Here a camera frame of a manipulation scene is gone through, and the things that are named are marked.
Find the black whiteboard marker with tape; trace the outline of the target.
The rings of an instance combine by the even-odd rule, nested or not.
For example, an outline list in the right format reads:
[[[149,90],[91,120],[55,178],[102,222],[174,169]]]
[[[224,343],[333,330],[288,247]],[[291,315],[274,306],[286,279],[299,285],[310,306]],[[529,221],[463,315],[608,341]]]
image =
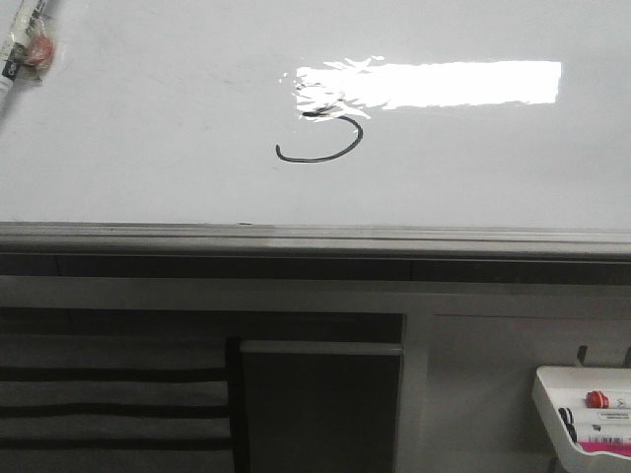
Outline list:
[[[56,53],[56,1],[22,1],[1,45],[1,114],[21,86],[40,86]]]

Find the dark grey cabinet panel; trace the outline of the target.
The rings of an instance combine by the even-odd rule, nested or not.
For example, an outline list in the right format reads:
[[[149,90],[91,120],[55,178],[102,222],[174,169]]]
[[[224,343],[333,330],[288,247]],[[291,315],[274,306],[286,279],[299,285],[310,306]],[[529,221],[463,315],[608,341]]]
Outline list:
[[[393,471],[398,345],[248,341],[242,353],[252,471]]]

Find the grey black striped fabric organizer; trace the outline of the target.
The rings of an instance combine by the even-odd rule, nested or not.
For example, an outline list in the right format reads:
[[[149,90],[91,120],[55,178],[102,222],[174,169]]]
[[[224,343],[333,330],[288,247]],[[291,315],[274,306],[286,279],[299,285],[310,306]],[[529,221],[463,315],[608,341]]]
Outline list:
[[[5,472],[246,472],[239,344],[5,335]]]

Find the red capped marker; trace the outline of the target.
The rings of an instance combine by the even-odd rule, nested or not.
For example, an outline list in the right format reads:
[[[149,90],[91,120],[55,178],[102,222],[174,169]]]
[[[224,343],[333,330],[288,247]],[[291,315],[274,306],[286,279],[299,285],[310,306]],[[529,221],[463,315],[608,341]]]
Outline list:
[[[592,390],[586,394],[586,406],[591,409],[629,409],[631,392]]]

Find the white plastic marker tray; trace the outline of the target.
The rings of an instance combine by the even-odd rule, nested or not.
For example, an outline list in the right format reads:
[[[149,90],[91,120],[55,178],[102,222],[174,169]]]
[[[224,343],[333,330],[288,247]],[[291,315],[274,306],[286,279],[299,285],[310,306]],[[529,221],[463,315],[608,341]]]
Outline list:
[[[532,398],[554,446],[559,469],[564,472],[628,472],[630,457],[614,453],[589,453],[573,442],[558,408],[588,408],[592,390],[630,391],[630,371],[613,368],[544,366],[536,370]]]

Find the white whiteboard with grey frame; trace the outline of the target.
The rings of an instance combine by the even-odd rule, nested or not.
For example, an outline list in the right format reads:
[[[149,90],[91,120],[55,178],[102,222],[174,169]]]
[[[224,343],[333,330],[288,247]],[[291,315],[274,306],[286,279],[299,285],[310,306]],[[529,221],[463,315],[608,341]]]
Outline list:
[[[630,280],[626,1],[51,1],[1,108],[43,273]]]

